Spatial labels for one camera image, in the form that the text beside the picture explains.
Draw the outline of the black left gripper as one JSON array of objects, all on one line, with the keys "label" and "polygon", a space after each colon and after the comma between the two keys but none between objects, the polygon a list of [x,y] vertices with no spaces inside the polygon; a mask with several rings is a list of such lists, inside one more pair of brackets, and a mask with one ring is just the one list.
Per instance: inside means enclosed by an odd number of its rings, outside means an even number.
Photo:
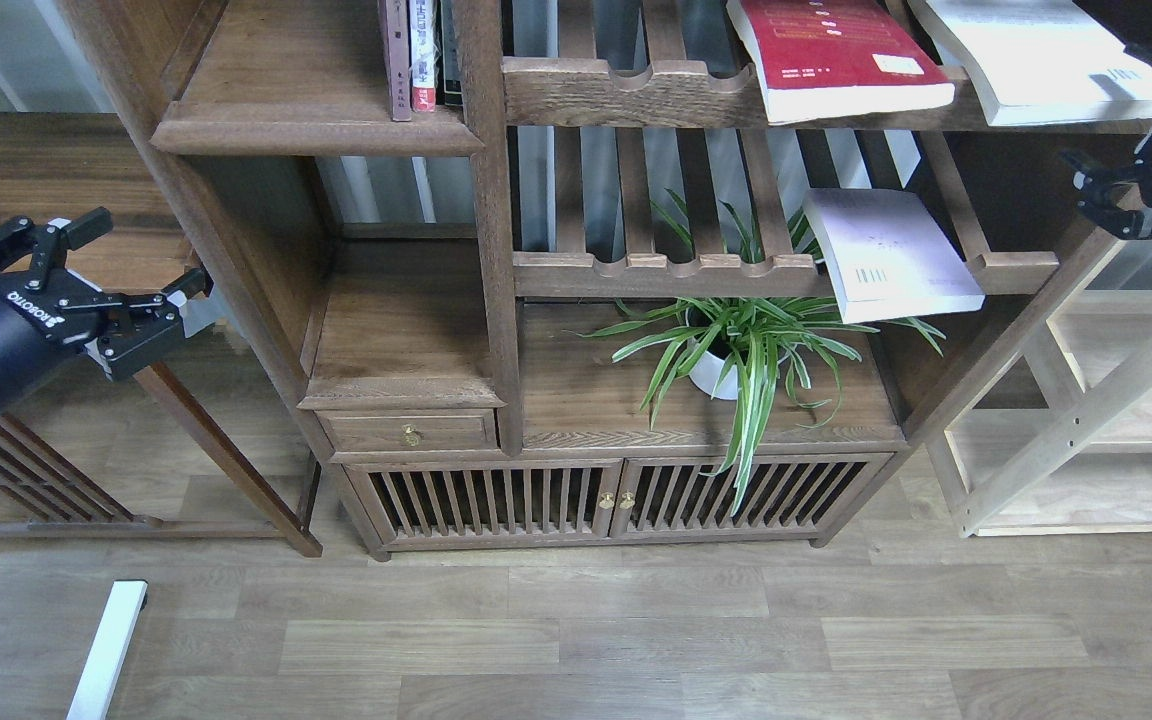
[{"label": "black left gripper", "polygon": [[65,270],[68,251],[111,229],[108,209],[88,211],[63,227],[28,217],[0,225],[0,274],[31,256],[23,279],[0,278],[0,414],[76,361],[84,347],[109,381],[126,381],[214,323],[212,282],[202,268],[143,295],[97,291],[84,278],[54,278],[50,285],[51,274]]}]

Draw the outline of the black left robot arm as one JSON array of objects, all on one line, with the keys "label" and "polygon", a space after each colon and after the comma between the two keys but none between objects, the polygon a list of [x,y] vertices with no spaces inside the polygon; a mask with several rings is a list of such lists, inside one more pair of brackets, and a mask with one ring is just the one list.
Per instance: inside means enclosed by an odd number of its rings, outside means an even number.
[{"label": "black left robot arm", "polygon": [[108,209],[74,222],[14,217],[0,225],[0,414],[91,356],[113,381],[150,366],[228,314],[206,270],[188,270],[161,290],[106,291],[67,268],[69,251],[113,228]]}]

